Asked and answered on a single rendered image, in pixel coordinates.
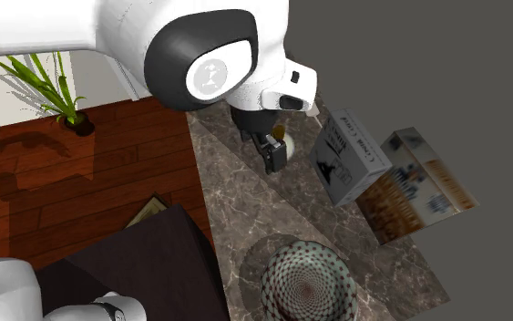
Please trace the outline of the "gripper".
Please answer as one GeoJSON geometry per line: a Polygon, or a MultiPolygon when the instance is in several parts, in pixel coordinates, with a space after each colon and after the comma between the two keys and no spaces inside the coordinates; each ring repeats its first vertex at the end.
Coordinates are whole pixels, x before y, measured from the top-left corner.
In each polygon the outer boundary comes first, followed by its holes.
{"type": "Polygon", "coordinates": [[[280,171],[287,163],[285,141],[270,135],[278,117],[277,110],[247,111],[231,107],[231,119],[241,134],[241,140],[245,142],[252,139],[262,156],[267,174],[280,171]]]}

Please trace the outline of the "grey printed box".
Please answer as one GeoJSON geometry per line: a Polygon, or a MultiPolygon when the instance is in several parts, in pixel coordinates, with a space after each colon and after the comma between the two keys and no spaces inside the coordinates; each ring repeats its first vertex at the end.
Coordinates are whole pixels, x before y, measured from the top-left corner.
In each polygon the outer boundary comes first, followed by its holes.
{"type": "Polygon", "coordinates": [[[350,109],[330,113],[309,160],[335,207],[355,201],[392,167],[350,109]]]}

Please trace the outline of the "pale green dotted vase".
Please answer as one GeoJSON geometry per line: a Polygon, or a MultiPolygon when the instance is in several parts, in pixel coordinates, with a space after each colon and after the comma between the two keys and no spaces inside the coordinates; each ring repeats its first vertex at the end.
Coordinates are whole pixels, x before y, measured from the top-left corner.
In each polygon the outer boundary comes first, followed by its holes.
{"type": "Polygon", "coordinates": [[[357,321],[358,291],[344,260],[329,247],[295,241],[264,267],[264,321],[357,321]]]}

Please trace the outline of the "brown and white printed box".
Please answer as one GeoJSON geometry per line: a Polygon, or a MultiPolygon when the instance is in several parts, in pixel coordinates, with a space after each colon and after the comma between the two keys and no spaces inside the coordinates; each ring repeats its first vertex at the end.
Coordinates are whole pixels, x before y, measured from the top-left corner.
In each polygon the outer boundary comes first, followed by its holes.
{"type": "Polygon", "coordinates": [[[392,167],[356,199],[381,245],[478,207],[416,128],[394,131],[381,149],[392,167]]]}

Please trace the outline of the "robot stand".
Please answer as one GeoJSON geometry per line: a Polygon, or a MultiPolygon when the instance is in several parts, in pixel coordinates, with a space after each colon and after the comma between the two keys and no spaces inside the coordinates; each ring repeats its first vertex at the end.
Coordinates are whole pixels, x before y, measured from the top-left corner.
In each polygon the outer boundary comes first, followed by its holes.
{"type": "Polygon", "coordinates": [[[216,255],[179,204],[36,273],[45,314],[114,291],[147,321],[231,321],[216,255]]]}

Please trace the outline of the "green potted plant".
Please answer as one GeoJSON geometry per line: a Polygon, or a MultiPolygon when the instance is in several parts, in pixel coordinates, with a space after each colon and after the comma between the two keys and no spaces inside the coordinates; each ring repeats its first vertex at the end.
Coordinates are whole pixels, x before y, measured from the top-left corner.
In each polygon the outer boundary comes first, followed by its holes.
{"type": "Polygon", "coordinates": [[[39,107],[44,112],[55,112],[57,123],[63,122],[65,127],[78,137],[90,136],[95,132],[95,124],[89,119],[87,113],[77,109],[77,103],[86,97],[71,96],[61,54],[52,52],[51,56],[56,71],[56,83],[52,82],[37,54],[28,54],[26,58],[26,61],[35,64],[37,72],[12,56],[6,56],[11,63],[10,66],[0,61],[0,67],[9,76],[21,80],[36,93],[41,94],[48,103],[40,103],[39,107]]]}

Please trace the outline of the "tan flat panel dark frame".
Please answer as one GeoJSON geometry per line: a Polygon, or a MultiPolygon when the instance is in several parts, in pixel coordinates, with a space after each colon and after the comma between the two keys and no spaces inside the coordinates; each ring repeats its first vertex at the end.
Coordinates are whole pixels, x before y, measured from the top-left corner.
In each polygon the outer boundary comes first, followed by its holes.
{"type": "Polygon", "coordinates": [[[158,212],[165,211],[170,207],[170,203],[163,199],[159,194],[153,192],[150,199],[139,210],[139,212],[128,222],[126,228],[142,222],[143,220],[157,214],[158,212]]]}

